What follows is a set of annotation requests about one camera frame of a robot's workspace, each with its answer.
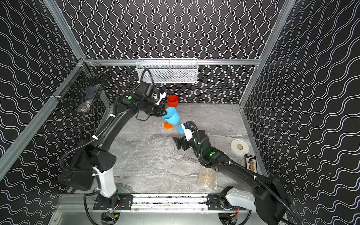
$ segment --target black mounting plate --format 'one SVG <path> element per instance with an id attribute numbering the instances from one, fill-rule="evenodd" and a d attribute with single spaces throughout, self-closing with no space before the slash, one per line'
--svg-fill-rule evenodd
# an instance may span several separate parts
<path id="1" fill-rule="evenodd" d="M 118 194 L 119 201 L 121 202 L 120 207 L 117 210 L 130 210 L 132 205 L 131 194 Z M 99 196 L 96 197 L 93 210 L 108 210 L 107 206 L 99 199 Z"/>
<path id="2" fill-rule="evenodd" d="M 207 195 L 207 209 L 208 210 L 223 210 L 224 212 L 229 212 L 229 211 L 233 212 L 233 211 L 237 210 L 237 209 L 225 210 L 223 208 L 223 206 L 221 206 L 219 198 L 220 197 L 218 194 L 208 194 Z"/>

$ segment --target orange cup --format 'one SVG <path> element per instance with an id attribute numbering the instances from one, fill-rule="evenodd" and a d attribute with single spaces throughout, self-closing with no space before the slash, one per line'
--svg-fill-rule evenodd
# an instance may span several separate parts
<path id="1" fill-rule="evenodd" d="M 169 106 L 176 108 L 179 104 L 179 98 L 176 95 L 171 95 L 167 97 L 167 103 L 169 104 Z"/>
<path id="2" fill-rule="evenodd" d="M 166 129 L 171 129 L 173 126 L 174 126 L 174 125 L 171 125 L 171 124 L 168 123 L 168 122 L 165 122 L 165 123 L 164 123 L 164 127 L 165 127 Z"/>

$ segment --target black wire basket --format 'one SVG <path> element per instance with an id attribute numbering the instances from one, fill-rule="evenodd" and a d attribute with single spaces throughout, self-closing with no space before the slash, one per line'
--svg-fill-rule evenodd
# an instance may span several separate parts
<path id="1" fill-rule="evenodd" d="M 100 97 L 109 74 L 108 67 L 86 62 L 62 93 L 55 98 L 71 113 L 90 113 Z"/>

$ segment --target tape roll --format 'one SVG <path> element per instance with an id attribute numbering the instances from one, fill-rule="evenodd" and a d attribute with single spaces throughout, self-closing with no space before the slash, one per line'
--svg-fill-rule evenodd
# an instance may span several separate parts
<path id="1" fill-rule="evenodd" d="M 231 149 L 238 156 L 244 156 L 249 153 L 249 146 L 241 139 L 235 139 L 231 142 Z"/>

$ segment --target wavy line pattern wall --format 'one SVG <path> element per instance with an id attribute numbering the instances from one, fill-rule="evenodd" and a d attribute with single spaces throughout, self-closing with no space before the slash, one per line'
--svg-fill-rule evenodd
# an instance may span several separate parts
<path id="1" fill-rule="evenodd" d="M 87 58 L 256 59 L 284 0 L 57 0 Z"/>
<path id="2" fill-rule="evenodd" d="M 244 108 L 305 225 L 360 223 L 360 2 L 297 1 Z"/>
<path id="3" fill-rule="evenodd" d="M 0 1 L 0 153 L 2 156 L 76 63 L 42 0 Z M 58 161 L 89 138 L 104 112 L 52 112 L 0 181 L 0 225 L 48 224 L 60 193 Z"/>
<path id="4" fill-rule="evenodd" d="M 255 66 L 200 66 L 196 83 L 156 83 L 168 95 L 175 94 L 180 103 L 236 104 Z M 109 75 L 105 91 L 110 101 L 137 84 L 138 74 L 133 66 L 115 66 Z"/>
<path id="5" fill-rule="evenodd" d="M 58 105 L 0 182 L 0 225 L 46 225 L 61 193 L 60 157 L 80 139 L 89 139 L 104 113 L 71 114 Z"/>
<path id="6" fill-rule="evenodd" d="M 76 58 L 41 0 L 0 1 L 0 156 Z"/>

